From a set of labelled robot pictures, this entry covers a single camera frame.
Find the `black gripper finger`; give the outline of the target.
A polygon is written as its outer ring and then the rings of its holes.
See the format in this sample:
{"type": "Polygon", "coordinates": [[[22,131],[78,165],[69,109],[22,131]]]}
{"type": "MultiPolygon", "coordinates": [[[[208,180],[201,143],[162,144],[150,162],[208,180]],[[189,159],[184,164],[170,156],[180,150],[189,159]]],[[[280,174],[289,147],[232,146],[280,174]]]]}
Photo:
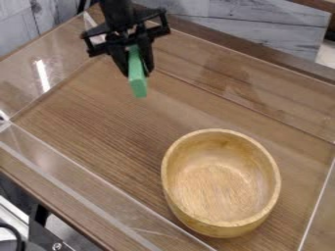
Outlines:
{"type": "Polygon", "coordinates": [[[152,41],[145,34],[137,37],[140,55],[145,66],[145,75],[149,75],[154,68],[152,41]]]}
{"type": "Polygon", "coordinates": [[[106,42],[106,53],[124,76],[128,76],[128,51],[126,46],[114,41],[106,42]]]}

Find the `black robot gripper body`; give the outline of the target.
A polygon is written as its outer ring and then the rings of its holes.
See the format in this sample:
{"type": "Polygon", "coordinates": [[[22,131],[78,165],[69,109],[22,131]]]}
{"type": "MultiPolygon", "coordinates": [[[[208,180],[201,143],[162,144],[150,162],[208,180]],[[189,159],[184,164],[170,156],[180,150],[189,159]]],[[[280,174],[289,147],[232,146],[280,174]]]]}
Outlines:
{"type": "Polygon", "coordinates": [[[94,57],[106,53],[106,42],[114,41],[126,47],[137,45],[137,37],[145,34],[152,43],[156,38],[169,34],[166,10],[164,8],[137,8],[132,0],[98,0],[104,17],[100,24],[105,35],[104,42],[93,45],[82,39],[88,46],[88,54],[94,57]]]}

